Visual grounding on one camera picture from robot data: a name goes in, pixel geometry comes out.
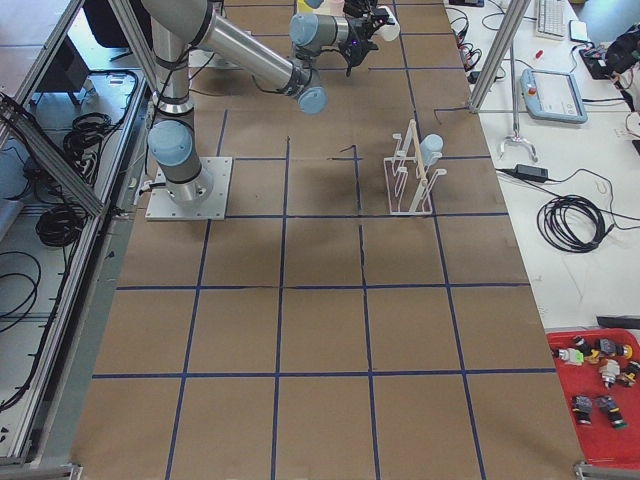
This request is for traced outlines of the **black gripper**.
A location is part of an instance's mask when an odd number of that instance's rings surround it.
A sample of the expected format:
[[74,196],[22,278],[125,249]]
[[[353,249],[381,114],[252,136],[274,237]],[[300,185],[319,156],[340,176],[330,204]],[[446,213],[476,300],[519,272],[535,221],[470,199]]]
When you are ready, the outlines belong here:
[[339,41],[339,52],[347,64],[346,75],[349,76],[371,51],[379,49],[372,37],[385,25],[385,10],[374,9],[360,18],[347,18],[346,21],[348,34],[345,40]]

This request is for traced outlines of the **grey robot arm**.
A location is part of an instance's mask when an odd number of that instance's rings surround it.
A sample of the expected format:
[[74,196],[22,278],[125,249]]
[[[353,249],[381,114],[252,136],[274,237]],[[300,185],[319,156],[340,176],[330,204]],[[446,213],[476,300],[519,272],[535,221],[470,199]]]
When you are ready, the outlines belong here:
[[182,205],[209,196],[214,176],[196,151],[192,92],[229,97],[239,92],[241,70],[264,93],[296,99],[306,114],[318,114],[327,95],[315,67],[325,52],[338,52],[348,68],[376,49],[372,38],[397,29],[390,10],[375,1],[346,1],[336,15],[297,13],[291,21],[291,54],[284,57],[227,19],[220,1],[146,1],[151,16],[157,90],[156,115],[147,137],[165,179],[161,187]]

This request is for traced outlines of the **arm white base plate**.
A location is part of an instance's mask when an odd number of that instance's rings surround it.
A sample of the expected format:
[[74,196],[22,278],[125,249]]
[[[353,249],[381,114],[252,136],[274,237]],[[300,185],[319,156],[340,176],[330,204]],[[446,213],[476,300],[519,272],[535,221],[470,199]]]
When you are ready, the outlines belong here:
[[150,221],[224,220],[232,177],[232,157],[201,157],[201,172],[191,182],[168,181],[158,167],[146,219]]

